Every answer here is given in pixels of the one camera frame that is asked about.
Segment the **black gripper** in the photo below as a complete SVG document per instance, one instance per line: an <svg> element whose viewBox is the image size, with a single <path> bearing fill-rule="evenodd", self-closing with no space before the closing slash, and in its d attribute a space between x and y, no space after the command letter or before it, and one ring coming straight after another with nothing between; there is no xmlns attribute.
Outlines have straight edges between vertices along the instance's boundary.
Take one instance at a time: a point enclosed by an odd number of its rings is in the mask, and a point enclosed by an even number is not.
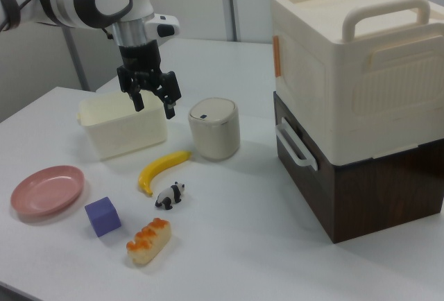
<svg viewBox="0 0 444 301"><path fill-rule="evenodd" d="M162 72L161 57L157 40L139 46L120 46L123 64L117 69L121 91L127 93L136 112L144 109L140 93L141 88L155 88L153 91L161 102L167 119L176 113L176 101L182 95L176 74L173 71Z"/></svg>

